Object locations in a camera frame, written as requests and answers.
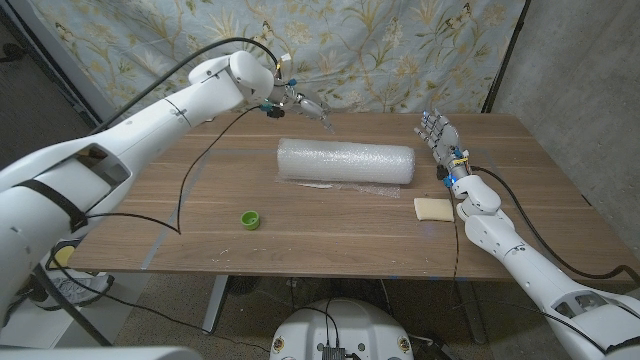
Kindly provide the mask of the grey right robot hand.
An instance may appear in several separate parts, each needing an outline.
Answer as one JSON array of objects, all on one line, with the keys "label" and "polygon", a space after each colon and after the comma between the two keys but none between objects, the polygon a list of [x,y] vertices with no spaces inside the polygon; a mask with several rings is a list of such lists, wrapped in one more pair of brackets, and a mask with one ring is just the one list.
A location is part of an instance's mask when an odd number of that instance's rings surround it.
[{"label": "grey right robot hand", "polygon": [[436,177],[447,188],[471,173],[469,152],[461,147],[457,129],[438,110],[425,110],[414,132],[432,152],[437,163]]}]

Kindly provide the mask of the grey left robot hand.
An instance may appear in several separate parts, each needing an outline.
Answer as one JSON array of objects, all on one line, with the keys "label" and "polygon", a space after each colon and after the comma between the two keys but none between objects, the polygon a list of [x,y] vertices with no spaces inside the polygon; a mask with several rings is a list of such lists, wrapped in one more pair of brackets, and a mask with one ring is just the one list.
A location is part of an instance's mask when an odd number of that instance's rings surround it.
[{"label": "grey left robot hand", "polygon": [[329,119],[330,106],[316,92],[298,86],[294,79],[275,79],[270,95],[260,108],[271,118],[281,118],[289,112],[304,115],[319,121],[329,133],[335,133]]}]

